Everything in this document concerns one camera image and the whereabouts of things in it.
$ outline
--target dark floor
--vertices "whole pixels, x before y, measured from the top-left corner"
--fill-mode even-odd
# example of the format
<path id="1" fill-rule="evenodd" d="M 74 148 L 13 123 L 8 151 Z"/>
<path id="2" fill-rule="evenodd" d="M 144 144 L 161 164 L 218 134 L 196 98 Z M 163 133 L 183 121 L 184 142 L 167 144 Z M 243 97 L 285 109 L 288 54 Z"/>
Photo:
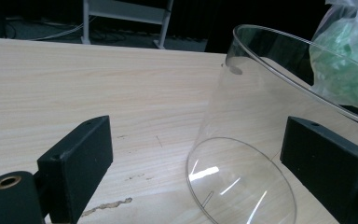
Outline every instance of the dark floor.
<path id="1" fill-rule="evenodd" d="M 112 29 L 111 27 L 97 26 L 98 17 L 91 18 L 89 39 L 92 45 L 120 46 L 156 49 L 153 40 L 159 34 L 133 32 L 125 29 Z M 26 21 L 22 18 L 7 19 L 7 38 L 33 41 L 50 41 L 82 44 L 82 24 L 62 24 L 50 21 Z M 207 40 L 198 40 L 185 37 L 167 36 L 165 49 L 205 51 Z"/>

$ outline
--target plastic bag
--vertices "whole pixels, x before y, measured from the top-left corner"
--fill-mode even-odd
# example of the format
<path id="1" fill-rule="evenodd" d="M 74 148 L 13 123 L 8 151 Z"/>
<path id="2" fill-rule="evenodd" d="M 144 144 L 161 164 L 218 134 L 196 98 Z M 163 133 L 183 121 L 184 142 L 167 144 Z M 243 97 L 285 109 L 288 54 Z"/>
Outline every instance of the plastic bag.
<path id="1" fill-rule="evenodd" d="M 332 6 L 312 42 L 345 57 L 310 47 L 311 90 L 333 103 L 358 107 L 358 0 L 326 0 L 326 4 Z"/>

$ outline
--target glass cup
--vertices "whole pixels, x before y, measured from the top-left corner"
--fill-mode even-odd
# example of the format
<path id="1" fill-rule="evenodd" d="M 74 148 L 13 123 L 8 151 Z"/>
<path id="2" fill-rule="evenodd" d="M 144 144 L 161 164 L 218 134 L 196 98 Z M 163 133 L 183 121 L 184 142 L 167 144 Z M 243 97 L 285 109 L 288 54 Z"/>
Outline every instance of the glass cup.
<path id="1" fill-rule="evenodd" d="M 240 25 L 233 34 L 187 158 L 190 191 L 214 223 L 300 222 L 310 193 L 295 194 L 298 180 L 280 161 L 287 118 L 312 120 L 358 145 L 358 108 L 314 89 L 314 70 L 328 66 L 316 56 L 354 72 L 358 63 L 266 27 Z"/>

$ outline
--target metal leg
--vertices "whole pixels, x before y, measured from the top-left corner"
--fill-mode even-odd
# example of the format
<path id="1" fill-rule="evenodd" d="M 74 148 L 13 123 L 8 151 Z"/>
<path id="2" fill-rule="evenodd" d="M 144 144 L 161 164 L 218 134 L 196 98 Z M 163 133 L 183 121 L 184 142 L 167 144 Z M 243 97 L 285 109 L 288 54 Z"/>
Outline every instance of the metal leg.
<path id="1" fill-rule="evenodd" d="M 159 34 L 159 40 L 154 40 L 154 44 L 159 49 L 164 48 L 165 37 L 167 35 L 168 25 L 170 23 L 171 11 L 172 11 L 173 0 L 168 0 L 167 8 L 165 9 L 164 18 L 162 22 L 161 32 Z"/>
<path id="2" fill-rule="evenodd" d="M 81 42 L 83 44 L 91 44 L 89 39 L 89 28 L 90 28 L 89 11 L 90 11 L 89 0 L 83 0 L 83 36 L 81 37 Z"/>

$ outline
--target light wood tabletop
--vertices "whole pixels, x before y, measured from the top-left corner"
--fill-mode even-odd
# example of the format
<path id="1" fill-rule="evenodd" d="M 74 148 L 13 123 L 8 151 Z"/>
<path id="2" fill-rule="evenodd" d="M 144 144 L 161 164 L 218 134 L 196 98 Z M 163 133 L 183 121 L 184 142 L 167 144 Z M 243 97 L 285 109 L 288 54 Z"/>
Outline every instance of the light wood tabletop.
<path id="1" fill-rule="evenodd" d="M 225 57 L 0 39 L 0 175 L 34 174 L 78 124 L 108 115 L 114 161 L 79 223 L 212 223 L 190 193 L 186 159 Z M 292 188 L 297 223 L 337 223 Z"/>

